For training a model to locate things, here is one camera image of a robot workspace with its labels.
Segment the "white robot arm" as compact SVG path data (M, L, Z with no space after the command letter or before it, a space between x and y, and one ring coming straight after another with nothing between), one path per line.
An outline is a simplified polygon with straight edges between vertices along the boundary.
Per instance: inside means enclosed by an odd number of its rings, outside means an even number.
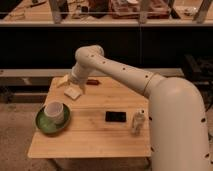
M107 59L99 45L78 48L75 59L69 81L83 86L97 70L149 100L152 171L213 171L205 105L194 84Z

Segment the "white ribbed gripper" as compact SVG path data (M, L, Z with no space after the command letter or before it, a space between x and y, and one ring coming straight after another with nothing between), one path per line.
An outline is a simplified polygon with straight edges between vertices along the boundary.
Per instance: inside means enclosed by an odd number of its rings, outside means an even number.
M69 75L66 74L58 80L56 87L59 88L61 86L64 86L70 80L73 84L76 84L79 86L82 94L85 94L86 92L85 84L86 84L87 78L88 78L88 69L81 66L80 64L75 64L72 67L71 73Z

